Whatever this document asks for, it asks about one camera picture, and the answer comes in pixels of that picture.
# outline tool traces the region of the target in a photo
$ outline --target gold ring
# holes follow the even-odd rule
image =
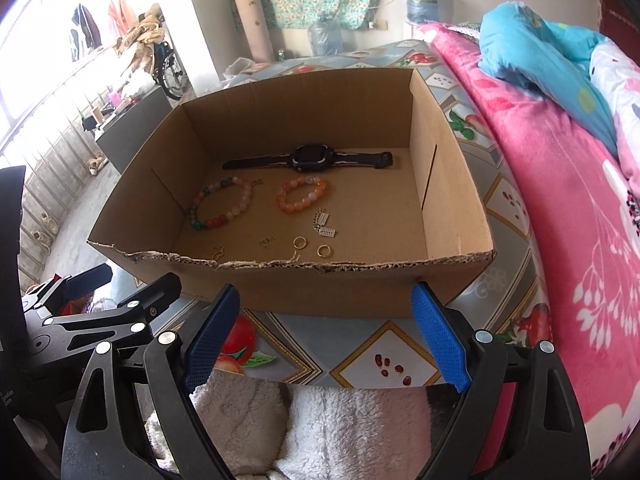
[[[304,249],[306,247],[306,238],[303,236],[298,236],[296,238],[294,238],[293,240],[293,246],[297,249],[297,250],[301,250]]]
[[[320,256],[321,258],[328,258],[333,253],[334,251],[328,245],[321,245],[320,247],[318,247],[318,256]]]

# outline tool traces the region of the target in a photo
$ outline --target multicolored bead bracelet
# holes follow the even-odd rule
[[[219,189],[224,189],[225,187],[229,187],[233,184],[236,184],[236,186],[240,186],[244,189],[244,193],[242,194],[242,200],[240,201],[240,203],[236,206],[233,206],[223,215],[215,216],[213,218],[207,218],[206,220],[198,220],[198,206],[200,206],[200,203],[212,192]],[[220,182],[209,184],[201,192],[198,193],[196,198],[193,199],[193,206],[191,207],[191,209],[189,209],[189,214],[191,215],[191,227],[196,230],[200,230],[213,229],[214,227],[223,226],[230,220],[233,220],[241,212],[246,211],[250,203],[251,184],[245,182],[237,176],[223,178]]]
[[[287,193],[289,191],[295,187],[306,185],[315,186],[314,190],[309,192],[307,196],[298,202],[287,203]],[[326,182],[319,176],[300,176],[299,178],[286,182],[280,186],[276,194],[276,202],[278,203],[278,207],[281,211],[285,211],[287,213],[302,211],[324,195],[325,188]]]

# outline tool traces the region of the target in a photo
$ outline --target watch strap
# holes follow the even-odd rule
[[[391,152],[381,153],[335,153],[334,166],[373,166],[388,168],[394,163]]]
[[[255,158],[237,158],[228,160],[222,165],[227,170],[250,170],[252,168],[272,168],[276,166],[288,166],[290,155],[257,156]]]

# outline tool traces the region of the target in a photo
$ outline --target paper roll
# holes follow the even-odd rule
[[[244,34],[254,61],[256,63],[275,61],[273,45],[260,0],[236,0],[236,6],[238,6]]]

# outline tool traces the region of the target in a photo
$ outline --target smartwatch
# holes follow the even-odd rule
[[[381,170],[394,163],[391,152],[338,153],[326,144],[304,144],[293,153],[228,160],[223,170],[249,170],[287,166],[300,172],[324,171],[332,166],[369,166]]]

